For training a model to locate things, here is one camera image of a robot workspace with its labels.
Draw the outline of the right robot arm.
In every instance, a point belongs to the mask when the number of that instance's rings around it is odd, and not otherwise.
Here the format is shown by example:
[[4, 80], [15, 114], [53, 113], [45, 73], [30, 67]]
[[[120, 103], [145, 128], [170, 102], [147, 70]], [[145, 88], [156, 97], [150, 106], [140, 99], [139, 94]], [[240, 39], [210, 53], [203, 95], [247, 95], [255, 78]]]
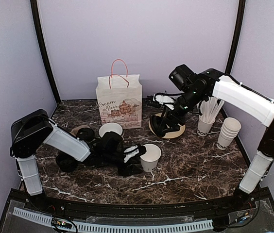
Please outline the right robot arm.
[[237, 82], [230, 75], [210, 68], [196, 74], [185, 64], [177, 66], [169, 75], [173, 84], [182, 91], [176, 100], [171, 94], [158, 94], [155, 100], [167, 105], [166, 125], [181, 124], [181, 118], [194, 106], [210, 97], [228, 102], [256, 118], [266, 126], [257, 153], [238, 186], [238, 193], [229, 206], [239, 211], [248, 203], [251, 194], [274, 160], [274, 100]]

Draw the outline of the black coffee cup lid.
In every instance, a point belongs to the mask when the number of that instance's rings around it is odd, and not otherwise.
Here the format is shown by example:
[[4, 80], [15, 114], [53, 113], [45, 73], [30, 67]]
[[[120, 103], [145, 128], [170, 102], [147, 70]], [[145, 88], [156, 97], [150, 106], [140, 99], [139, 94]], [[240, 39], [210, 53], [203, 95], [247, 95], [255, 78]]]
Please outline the black coffee cup lid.
[[80, 129], [77, 133], [80, 140], [90, 142], [95, 138], [95, 132], [91, 128]]

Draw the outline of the brown cardboard cup carrier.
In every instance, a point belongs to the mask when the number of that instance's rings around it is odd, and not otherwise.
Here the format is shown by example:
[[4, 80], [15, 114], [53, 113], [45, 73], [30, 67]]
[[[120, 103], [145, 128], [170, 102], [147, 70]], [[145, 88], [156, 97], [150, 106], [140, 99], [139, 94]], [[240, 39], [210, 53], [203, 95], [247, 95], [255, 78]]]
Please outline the brown cardboard cup carrier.
[[73, 128], [70, 133], [74, 136], [77, 136], [78, 131], [83, 128], [90, 128], [90, 127], [88, 125], [80, 125], [78, 127]]

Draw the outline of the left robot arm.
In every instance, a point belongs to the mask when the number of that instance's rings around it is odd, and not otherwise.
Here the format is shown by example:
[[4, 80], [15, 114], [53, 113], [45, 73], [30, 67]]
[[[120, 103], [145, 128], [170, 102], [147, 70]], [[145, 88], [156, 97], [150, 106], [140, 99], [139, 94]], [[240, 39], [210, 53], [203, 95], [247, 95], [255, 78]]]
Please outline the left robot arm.
[[56, 163], [63, 172], [73, 172], [79, 163], [86, 166], [116, 166], [120, 176], [142, 173], [140, 157], [146, 147], [136, 144], [123, 146], [123, 128], [117, 123], [104, 124], [95, 136], [93, 129], [82, 127], [76, 135], [67, 132], [51, 120], [43, 109], [15, 121], [11, 126], [11, 157], [16, 159], [18, 174], [25, 183], [31, 204], [40, 212], [50, 208], [50, 200], [42, 195], [36, 162], [36, 151], [42, 145], [57, 150]]

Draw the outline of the cream bear paper bag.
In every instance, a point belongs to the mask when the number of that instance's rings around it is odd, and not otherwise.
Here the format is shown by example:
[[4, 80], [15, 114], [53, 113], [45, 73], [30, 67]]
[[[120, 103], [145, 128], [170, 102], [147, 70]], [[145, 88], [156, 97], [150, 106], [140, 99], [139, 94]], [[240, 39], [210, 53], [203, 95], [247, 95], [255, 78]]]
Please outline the cream bear paper bag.
[[139, 74], [98, 77], [96, 97], [102, 124], [117, 123], [123, 129], [142, 126], [142, 85]]

